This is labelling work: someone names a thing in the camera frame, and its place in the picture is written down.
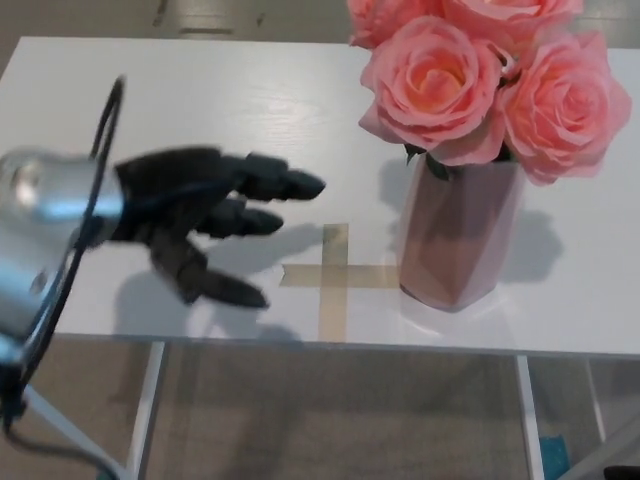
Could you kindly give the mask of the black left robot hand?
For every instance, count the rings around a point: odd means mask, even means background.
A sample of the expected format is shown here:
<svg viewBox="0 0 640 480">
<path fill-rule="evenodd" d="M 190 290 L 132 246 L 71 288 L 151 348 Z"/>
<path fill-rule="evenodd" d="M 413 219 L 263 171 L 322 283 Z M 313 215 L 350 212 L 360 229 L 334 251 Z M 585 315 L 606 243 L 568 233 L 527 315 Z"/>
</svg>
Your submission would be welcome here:
<svg viewBox="0 0 640 480">
<path fill-rule="evenodd" d="M 258 287 L 209 269 L 206 255 L 188 236 L 269 236 L 283 226 L 283 219 L 248 207 L 248 201 L 310 201 L 326 186 L 283 159 L 257 153 L 238 157 L 211 146 L 151 152 L 120 163 L 115 173 L 124 205 L 112 241 L 146 246 L 154 269 L 187 305 L 206 297 L 266 308 Z"/>
</svg>

